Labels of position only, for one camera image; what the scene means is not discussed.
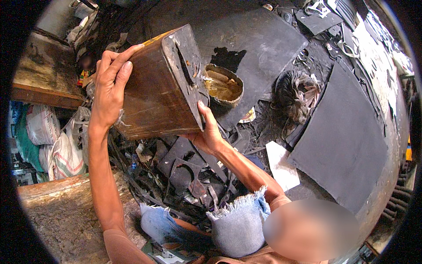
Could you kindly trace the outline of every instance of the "forearm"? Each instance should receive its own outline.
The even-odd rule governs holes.
[[[236,175],[249,191],[257,191],[261,186],[267,185],[265,198],[268,203],[271,203],[276,197],[284,195],[283,189],[273,177],[233,149],[227,142],[224,141],[215,156]]]
[[[123,206],[108,161],[107,131],[89,129],[89,179],[92,202],[103,231],[124,229]]]

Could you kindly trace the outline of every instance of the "wrist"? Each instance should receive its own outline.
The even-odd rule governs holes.
[[[227,151],[234,150],[233,147],[224,139],[221,140],[221,144],[219,144],[219,148],[214,153],[214,156],[217,158],[222,158]]]
[[[88,125],[88,139],[91,142],[103,142],[107,140],[108,128],[98,125]]]

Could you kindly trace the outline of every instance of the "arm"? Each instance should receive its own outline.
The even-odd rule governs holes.
[[[143,44],[123,53],[105,51],[97,62],[95,101],[88,126],[89,178],[92,202],[113,263],[154,262],[127,237],[119,191],[108,161],[107,134],[123,107],[124,87],[133,65],[127,61]]]
[[[267,185],[265,199],[271,203],[275,198],[284,195],[281,186],[265,171],[258,168],[245,156],[237,152],[222,137],[217,127],[217,121],[211,109],[198,102],[198,110],[204,115],[206,121],[205,131],[182,135],[208,154],[217,157],[236,177],[248,188],[249,191],[257,191],[263,185]]]

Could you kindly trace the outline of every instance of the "finger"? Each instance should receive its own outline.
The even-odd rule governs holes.
[[[111,61],[115,60],[119,56],[119,53],[115,53],[109,50],[103,52],[103,56],[101,57],[101,65],[97,68],[98,75],[102,75],[107,68],[109,68]]]
[[[97,61],[97,71],[95,72],[95,74],[96,74],[96,76],[95,76],[95,78],[97,79],[98,78],[98,76],[99,76],[99,74],[98,74],[98,70],[100,69],[100,67],[101,67],[101,60],[99,60],[99,61]]]
[[[181,137],[184,137],[190,141],[193,141],[196,138],[196,133],[190,133],[190,134],[182,134],[182,135],[178,135]]]
[[[124,52],[120,53],[117,58],[113,61],[113,63],[110,65],[110,67],[106,70],[107,74],[109,76],[116,76],[117,72],[120,70],[120,68],[123,66],[125,62],[127,62],[132,55],[134,55],[137,51],[139,51],[141,48],[143,48],[145,45],[139,44],[134,45]]]
[[[217,126],[217,121],[215,120],[211,109],[209,107],[206,107],[201,100],[198,101],[198,111],[200,114],[204,115],[205,123],[207,124],[208,128],[209,126]]]
[[[114,85],[117,89],[117,93],[124,91],[127,81],[129,80],[130,74],[132,73],[133,64],[130,61],[127,61],[123,64],[122,68],[119,70],[119,73],[116,76],[116,84]]]

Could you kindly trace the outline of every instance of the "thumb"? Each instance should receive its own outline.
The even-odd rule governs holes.
[[[132,73],[133,64],[130,61],[125,62],[123,66],[120,68],[117,76],[116,76],[116,85],[115,88],[119,90],[124,90],[127,81],[129,80],[130,74]]]
[[[198,101],[198,111],[200,114],[204,115],[205,122],[207,125],[217,126],[217,121],[215,120],[214,115],[211,112],[211,109],[209,107],[206,107],[201,100]]]

